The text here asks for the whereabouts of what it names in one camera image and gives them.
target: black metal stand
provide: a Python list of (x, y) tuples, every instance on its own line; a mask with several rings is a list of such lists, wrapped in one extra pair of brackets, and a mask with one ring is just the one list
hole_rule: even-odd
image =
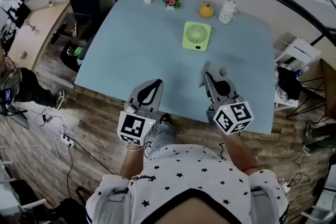
[[(319, 100), (317, 103), (315, 103), (315, 104), (313, 104), (313, 105), (311, 105), (311, 106), (309, 106), (309, 107), (307, 107), (307, 108), (305, 108), (305, 109), (302, 109), (302, 110), (298, 111), (298, 110), (300, 109), (300, 107), (302, 107), (308, 100), (315, 99), (315, 98), (312, 97), (312, 96), (308, 96), (308, 97), (303, 101), (302, 104), (300, 104), (294, 111), (292, 111), (289, 115), (286, 116), (287, 118), (290, 118), (290, 117), (292, 117), (292, 116), (296, 116), (296, 115), (300, 115), (300, 114), (304, 114), (304, 113), (306, 113), (306, 112), (309, 112), (309, 111), (312, 111), (312, 110), (315, 110), (315, 109), (319, 109), (319, 108), (321, 108), (321, 107), (323, 107), (323, 106), (326, 105), (326, 100), (325, 100), (324, 96), (320, 96), (320, 95), (317, 95), (317, 94), (316, 94), (317, 91), (324, 92), (324, 90), (320, 90), (320, 87), (321, 87), (322, 85), (324, 85), (324, 81), (322, 81), (322, 82), (320, 83), (320, 85), (319, 85), (317, 88), (312, 88), (312, 87), (309, 87), (309, 86), (307, 86), (307, 85), (305, 84), (306, 82), (309, 82), (309, 81), (315, 81), (315, 80), (320, 80), (320, 79), (323, 79), (323, 77), (321, 77), (321, 78), (316, 78), (316, 79), (310, 79), (310, 80), (306, 80), (306, 81), (302, 81), (301, 84), (303, 84), (303, 85), (306, 86), (306, 87), (302, 87), (303, 89), (314, 90), (314, 91), (313, 91), (312, 93), (310, 93), (310, 94), (313, 94), (315, 97), (323, 98), (323, 100)], [(324, 115), (324, 116), (323, 116), (317, 123), (320, 123), (320, 122), (323, 122), (323, 121), (326, 121), (326, 120), (329, 119), (329, 118), (328, 118), (328, 119), (325, 119), (325, 120), (322, 121), (322, 119), (323, 119), (324, 117), (325, 117), (325, 115)]]

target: shoe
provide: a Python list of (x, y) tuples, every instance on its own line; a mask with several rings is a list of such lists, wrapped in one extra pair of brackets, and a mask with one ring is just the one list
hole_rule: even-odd
[(172, 118), (171, 118), (168, 114), (164, 114), (164, 115), (162, 115), (162, 117), (160, 118), (160, 124), (161, 124), (163, 121), (172, 124)]
[(59, 110), (63, 104), (64, 98), (65, 98), (65, 90), (60, 90), (56, 97), (57, 105), (55, 106), (55, 109)]
[(302, 150), (307, 156), (310, 156), (312, 154), (311, 149), (306, 147), (306, 145), (303, 145)]
[(304, 132), (304, 136), (305, 136), (305, 137), (307, 137), (307, 138), (311, 138), (310, 130), (311, 130), (311, 121), (308, 121), (308, 122), (307, 122), (307, 126), (306, 126), (306, 130), (305, 130), (305, 132)]

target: black star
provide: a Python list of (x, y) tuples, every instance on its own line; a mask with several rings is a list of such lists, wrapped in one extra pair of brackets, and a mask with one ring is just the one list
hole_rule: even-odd
[(143, 200), (143, 202), (141, 204), (144, 205), (144, 207), (146, 207), (147, 205), (149, 205), (149, 201)]

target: power strip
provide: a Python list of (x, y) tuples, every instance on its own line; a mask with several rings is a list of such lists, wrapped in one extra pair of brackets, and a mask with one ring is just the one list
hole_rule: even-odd
[(61, 141), (63, 141), (67, 147), (74, 147), (75, 142), (73, 140), (71, 140), (70, 138), (66, 137), (65, 135), (61, 136)]

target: white mug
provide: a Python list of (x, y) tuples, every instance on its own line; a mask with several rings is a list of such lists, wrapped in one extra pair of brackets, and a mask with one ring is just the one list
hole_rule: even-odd
[(222, 24), (228, 24), (232, 19), (235, 19), (235, 15), (238, 11), (238, 7), (234, 0), (225, 1), (221, 12), (219, 13), (218, 20)]

